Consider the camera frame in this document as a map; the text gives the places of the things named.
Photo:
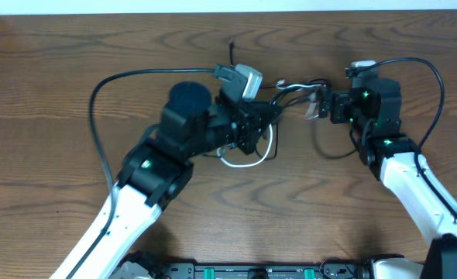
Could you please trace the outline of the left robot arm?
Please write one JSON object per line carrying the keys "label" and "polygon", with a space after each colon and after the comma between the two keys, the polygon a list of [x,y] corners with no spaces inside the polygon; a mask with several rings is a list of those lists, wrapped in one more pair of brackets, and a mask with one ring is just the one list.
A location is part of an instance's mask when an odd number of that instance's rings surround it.
{"label": "left robot arm", "polygon": [[275,102],[212,101],[202,84],[184,81],[170,89],[160,122],[127,153],[100,212],[54,278],[108,278],[136,240],[160,217],[193,176],[192,157],[231,144],[254,153],[283,109]]}

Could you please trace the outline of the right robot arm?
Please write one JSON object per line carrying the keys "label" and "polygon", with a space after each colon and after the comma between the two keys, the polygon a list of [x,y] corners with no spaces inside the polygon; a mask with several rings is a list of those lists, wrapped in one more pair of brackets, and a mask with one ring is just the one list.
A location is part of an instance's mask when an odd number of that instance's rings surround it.
{"label": "right robot arm", "polygon": [[319,90],[316,101],[319,117],[351,124],[349,136],[360,160],[396,196],[428,245],[424,263],[377,257],[356,276],[457,279],[457,201],[428,166],[420,145],[400,131],[399,83],[361,78],[348,91]]}

